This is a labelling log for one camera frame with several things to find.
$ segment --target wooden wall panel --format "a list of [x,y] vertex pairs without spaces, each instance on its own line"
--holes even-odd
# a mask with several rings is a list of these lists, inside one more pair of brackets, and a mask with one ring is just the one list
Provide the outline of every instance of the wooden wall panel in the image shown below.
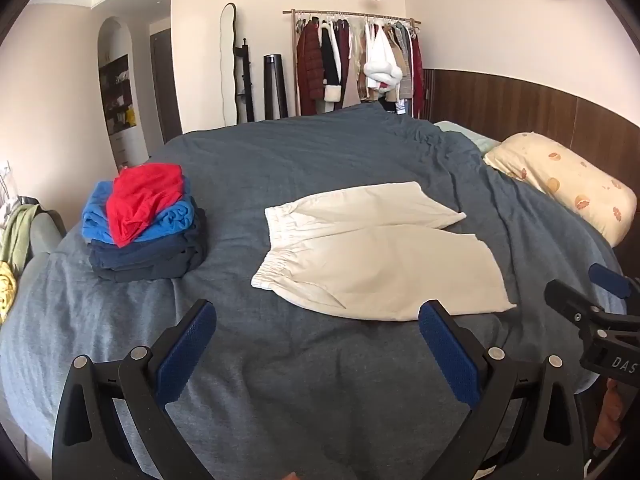
[[[571,149],[640,196],[640,128],[590,101],[578,99]],[[627,274],[640,276],[640,214],[614,250]]]
[[434,70],[431,122],[454,121],[492,139],[545,132],[568,146],[577,98],[527,81],[476,72]]
[[[453,121],[492,139],[537,132],[555,139],[640,196],[640,128],[597,104],[509,77],[427,70],[425,116]],[[640,214],[615,249],[622,269],[640,276]]]

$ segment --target gray sofa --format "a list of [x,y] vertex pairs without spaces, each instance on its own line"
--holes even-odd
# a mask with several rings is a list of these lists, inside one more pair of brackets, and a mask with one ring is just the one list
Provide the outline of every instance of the gray sofa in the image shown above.
[[[41,212],[31,223],[30,259],[18,281],[16,302],[18,302],[20,295],[25,290],[28,290],[31,283],[37,278],[50,253],[55,250],[63,238],[64,233],[61,232],[61,228],[57,227],[53,218],[59,218],[56,212]],[[41,480],[50,480],[51,460],[49,455],[31,442],[15,423],[4,398],[2,374],[0,374],[0,424],[32,471]]]

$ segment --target yellow cloth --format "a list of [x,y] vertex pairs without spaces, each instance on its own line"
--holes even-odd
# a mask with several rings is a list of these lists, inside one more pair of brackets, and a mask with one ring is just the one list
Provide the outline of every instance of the yellow cloth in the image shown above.
[[4,323],[9,309],[14,304],[15,291],[14,274],[7,262],[0,262],[0,324]]

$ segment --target green cloth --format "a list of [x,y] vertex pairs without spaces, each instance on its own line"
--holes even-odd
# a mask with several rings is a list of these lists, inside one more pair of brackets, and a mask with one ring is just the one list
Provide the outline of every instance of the green cloth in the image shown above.
[[6,222],[0,247],[0,262],[7,262],[16,277],[22,274],[27,263],[31,222],[39,212],[39,205],[21,205],[11,213]]

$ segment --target arched doorway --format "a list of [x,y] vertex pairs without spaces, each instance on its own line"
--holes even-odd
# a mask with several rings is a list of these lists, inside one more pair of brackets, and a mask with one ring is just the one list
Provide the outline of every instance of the arched doorway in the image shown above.
[[98,74],[102,109],[120,171],[148,159],[134,77],[132,41],[126,23],[108,18],[98,34]]

